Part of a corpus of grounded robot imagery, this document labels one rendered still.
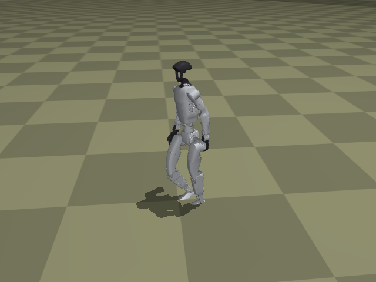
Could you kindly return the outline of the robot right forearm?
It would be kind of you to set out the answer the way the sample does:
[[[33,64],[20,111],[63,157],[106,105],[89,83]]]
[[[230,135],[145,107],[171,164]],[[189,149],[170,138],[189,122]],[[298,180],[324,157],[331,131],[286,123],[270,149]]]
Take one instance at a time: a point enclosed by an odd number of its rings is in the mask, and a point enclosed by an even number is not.
[[[176,110],[176,120],[174,122],[174,125],[176,125],[176,129],[175,130],[180,130],[181,124],[182,124],[182,122],[180,122],[179,117],[177,115],[177,110]]]

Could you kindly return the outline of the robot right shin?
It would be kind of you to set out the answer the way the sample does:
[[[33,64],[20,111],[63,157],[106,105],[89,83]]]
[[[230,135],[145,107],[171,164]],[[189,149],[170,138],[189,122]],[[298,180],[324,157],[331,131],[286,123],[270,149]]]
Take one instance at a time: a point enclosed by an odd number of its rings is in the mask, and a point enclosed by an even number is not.
[[[168,179],[170,181],[172,181],[175,185],[177,185],[180,188],[184,189],[185,191],[187,191],[189,193],[193,192],[193,189],[187,184],[187,181],[186,181],[186,179],[183,176],[180,175],[176,180],[173,180],[171,178],[168,178]]]

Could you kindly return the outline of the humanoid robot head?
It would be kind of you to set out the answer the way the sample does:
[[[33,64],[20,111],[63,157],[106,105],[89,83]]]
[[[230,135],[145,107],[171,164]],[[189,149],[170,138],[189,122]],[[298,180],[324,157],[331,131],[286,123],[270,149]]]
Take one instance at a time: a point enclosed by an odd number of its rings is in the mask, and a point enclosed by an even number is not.
[[[184,87],[183,84],[189,84],[190,86],[192,86],[190,84],[190,82],[188,81],[188,79],[186,78],[182,78],[183,77],[183,74],[188,71],[188,70],[191,70],[192,69],[192,66],[191,64],[189,64],[188,62],[186,61],[180,61],[180,62],[177,62],[173,65],[173,69],[175,70],[176,72],[176,80],[178,82],[181,82],[181,85],[179,86],[180,88]],[[180,78],[178,77],[178,72],[180,72]],[[188,85],[188,86],[189,86]]]

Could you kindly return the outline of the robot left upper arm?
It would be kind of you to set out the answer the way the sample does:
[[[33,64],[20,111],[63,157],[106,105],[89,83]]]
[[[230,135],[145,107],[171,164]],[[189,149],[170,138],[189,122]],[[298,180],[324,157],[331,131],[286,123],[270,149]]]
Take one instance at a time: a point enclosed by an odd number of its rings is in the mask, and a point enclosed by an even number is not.
[[[209,117],[209,112],[208,112],[205,104],[203,103],[200,92],[197,89],[190,88],[190,89],[187,90],[186,94],[187,94],[188,98],[197,107],[197,109],[201,111],[199,113],[199,116],[201,116],[201,114],[205,113]]]

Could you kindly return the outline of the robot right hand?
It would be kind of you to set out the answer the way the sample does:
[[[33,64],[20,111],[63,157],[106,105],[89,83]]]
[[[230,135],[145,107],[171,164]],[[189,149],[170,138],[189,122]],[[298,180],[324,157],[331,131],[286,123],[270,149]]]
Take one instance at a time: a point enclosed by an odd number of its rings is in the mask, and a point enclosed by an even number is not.
[[[169,141],[169,145],[170,145],[170,142],[173,139],[173,136],[176,135],[179,132],[179,130],[175,130],[175,129],[176,129],[176,125],[173,126],[173,129],[172,129],[173,131],[170,133],[170,135],[167,138],[167,141]]]

